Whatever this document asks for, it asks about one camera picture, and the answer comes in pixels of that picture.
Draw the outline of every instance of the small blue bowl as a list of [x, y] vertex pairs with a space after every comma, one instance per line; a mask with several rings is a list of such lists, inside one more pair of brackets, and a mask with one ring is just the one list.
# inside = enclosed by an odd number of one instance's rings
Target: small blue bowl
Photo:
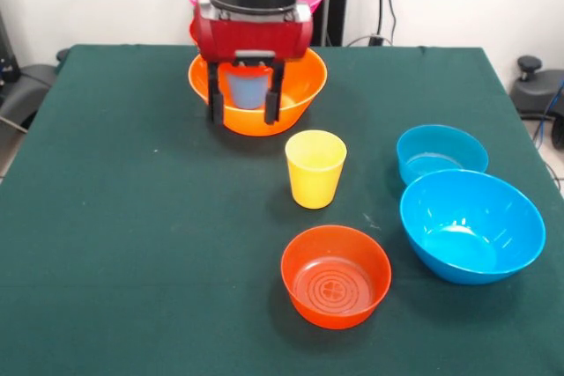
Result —
[[488, 157], [473, 136], [446, 125], [421, 125], [397, 140], [399, 173], [406, 185], [420, 176], [445, 169], [484, 172]]
[[527, 267], [545, 246], [545, 224], [518, 189], [485, 173], [430, 173], [399, 206], [419, 258], [455, 284], [489, 284]]

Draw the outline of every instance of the blue bowl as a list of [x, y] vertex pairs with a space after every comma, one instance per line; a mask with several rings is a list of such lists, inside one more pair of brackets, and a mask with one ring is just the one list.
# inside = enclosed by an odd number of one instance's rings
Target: blue bowl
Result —
[[470, 134], [445, 125], [421, 125], [397, 141], [399, 173], [406, 185], [420, 176], [445, 169], [485, 172], [484, 146]]
[[511, 276], [545, 246], [545, 224], [531, 200], [484, 173], [430, 173], [407, 187], [399, 209], [415, 253], [455, 284]]

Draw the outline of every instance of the green tablecloth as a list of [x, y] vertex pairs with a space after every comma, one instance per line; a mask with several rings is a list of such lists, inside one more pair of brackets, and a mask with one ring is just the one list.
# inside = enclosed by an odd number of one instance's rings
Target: green tablecloth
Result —
[[[0, 374], [562, 375], [564, 210], [480, 49], [320, 49], [325, 89], [295, 128], [237, 136], [205, 120], [182, 47], [77, 47], [0, 187]], [[433, 276], [398, 216], [395, 143], [466, 129], [489, 172], [541, 210], [544, 253], [501, 283]], [[327, 129], [349, 156], [334, 203], [289, 193], [283, 147]], [[390, 293], [333, 332], [292, 308], [279, 259], [319, 224], [386, 249]]]

